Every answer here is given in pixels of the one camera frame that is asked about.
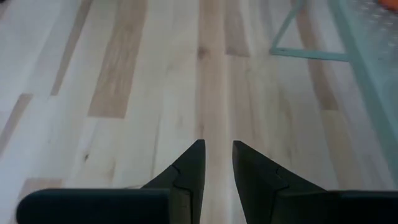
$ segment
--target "black object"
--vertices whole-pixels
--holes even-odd
[[[25,197],[19,224],[199,224],[205,183],[205,142],[197,140],[139,190],[47,189]]]
[[[398,222],[396,192],[328,192],[240,141],[233,167],[248,224]]]

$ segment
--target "black plastic part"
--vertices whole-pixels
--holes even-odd
[[[205,142],[197,140],[141,189],[47,189],[18,205],[19,224],[194,223],[200,221]]]
[[[248,224],[397,223],[397,192],[328,192],[240,141],[235,182]]]

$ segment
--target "orange object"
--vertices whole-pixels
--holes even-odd
[[[379,2],[389,9],[398,11],[398,0],[379,0]]]

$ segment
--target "wooden floor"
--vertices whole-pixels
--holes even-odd
[[[325,0],[281,45],[342,52]],[[202,223],[244,223],[239,139],[326,189],[394,189],[350,65],[268,54],[294,0],[0,5],[0,223],[47,187],[140,187],[206,141]]]

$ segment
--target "glass table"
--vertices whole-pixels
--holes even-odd
[[[278,47],[290,22],[305,6],[298,0],[276,35],[273,55],[349,62],[398,184],[398,13],[376,0],[328,0],[346,53]]]

